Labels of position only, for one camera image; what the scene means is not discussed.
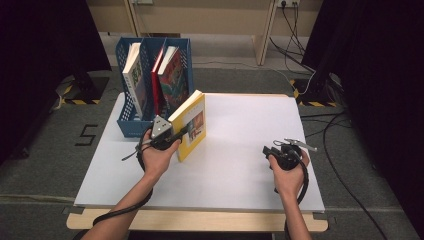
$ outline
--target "yellow book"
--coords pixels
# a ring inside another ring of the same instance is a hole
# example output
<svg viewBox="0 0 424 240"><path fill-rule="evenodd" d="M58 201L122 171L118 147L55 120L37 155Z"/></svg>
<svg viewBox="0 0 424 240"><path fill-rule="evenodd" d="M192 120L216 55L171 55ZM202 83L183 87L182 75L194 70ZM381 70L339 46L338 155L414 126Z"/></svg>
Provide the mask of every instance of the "yellow book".
<svg viewBox="0 0 424 240"><path fill-rule="evenodd" d="M180 162L206 137L205 94L196 90L169 118L174 134L188 126L177 155Z"/></svg>

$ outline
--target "black curtain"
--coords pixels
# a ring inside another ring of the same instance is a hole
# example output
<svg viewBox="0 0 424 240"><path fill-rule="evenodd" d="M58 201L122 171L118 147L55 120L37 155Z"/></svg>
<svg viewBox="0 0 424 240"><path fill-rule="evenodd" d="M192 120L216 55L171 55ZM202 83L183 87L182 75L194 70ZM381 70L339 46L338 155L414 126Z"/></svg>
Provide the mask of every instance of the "black curtain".
<svg viewBox="0 0 424 240"><path fill-rule="evenodd" d="M87 72L110 70L82 0L0 0L0 53L0 164L36 132L65 77L89 81Z"/></svg>
<svg viewBox="0 0 424 240"><path fill-rule="evenodd" d="M324 0L304 63L319 66L346 6ZM424 2L366 1L331 72L349 113L405 213L424 238Z"/></svg>

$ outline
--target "electrical socket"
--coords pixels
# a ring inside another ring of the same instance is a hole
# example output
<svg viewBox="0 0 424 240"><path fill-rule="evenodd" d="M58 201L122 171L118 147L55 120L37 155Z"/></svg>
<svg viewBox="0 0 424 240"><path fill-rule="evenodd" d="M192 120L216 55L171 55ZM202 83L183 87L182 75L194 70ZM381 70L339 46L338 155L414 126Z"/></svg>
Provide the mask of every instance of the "electrical socket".
<svg viewBox="0 0 424 240"><path fill-rule="evenodd" d="M132 0L133 4L153 5L153 0Z"/></svg>
<svg viewBox="0 0 424 240"><path fill-rule="evenodd" d="M278 0L277 7L281 7L281 2L282 1L283 0ZM294 4L295 3L297 3L297 6L299 7L300 0L285 0L285 1L286 1L286 8L292 8L292 7L294 7Z"/></svg>

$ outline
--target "hand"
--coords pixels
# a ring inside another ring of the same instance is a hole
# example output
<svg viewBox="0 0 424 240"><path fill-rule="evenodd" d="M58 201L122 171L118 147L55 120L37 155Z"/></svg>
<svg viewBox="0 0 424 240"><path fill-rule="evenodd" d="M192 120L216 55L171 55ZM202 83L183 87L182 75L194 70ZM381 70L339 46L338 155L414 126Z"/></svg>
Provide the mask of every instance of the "hand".
<svg viewBox="0 0 424 240"><path fill-rule="evenodd" d="M143 141L150 139L152 130L149 129L143 137ZM143 162L145 166L145 176L152 176L159 179L166 170L168 170L169 162L172 154L178 149L181 141L175 141L171 147L161 151L146 144L141 147L143 154Z"/></svg>
<svg viewBox="0 0 424 240"><path fill-rule="evenodd" d="M303 171L302 166L298 164L295 168L290 171L285 171L280 168L277 160L273 155L268 157L269 163L271 164L274 172L274 183L278 193L283 199L293 200L297 199L297 195L303 184ZM305 151L302 150L302 162L305 166L309 164L309 157Z"/></svg>

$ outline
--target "forearm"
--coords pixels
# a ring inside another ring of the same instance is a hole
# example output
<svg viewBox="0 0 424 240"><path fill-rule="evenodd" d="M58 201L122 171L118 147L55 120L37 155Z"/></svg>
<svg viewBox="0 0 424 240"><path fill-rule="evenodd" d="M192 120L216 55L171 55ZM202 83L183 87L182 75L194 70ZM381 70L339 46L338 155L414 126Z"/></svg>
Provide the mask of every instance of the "forearm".
<svg viewBox="0 0 424 240"><path fill-rule="evenodd" d="M141 202L158 180L158 177L143 176L111 212L131 207ZM98 222L85 234L83 239L123 239L136 214L137 211L132 211Z"/></svg>
<svg viewBox="0 0 424 240"><path fill-rule="evenodd" d="M306 227L305 220L300 212L295 196L281 196L284 212L287 219L287 226L292 240L312 239Z"/></svg>

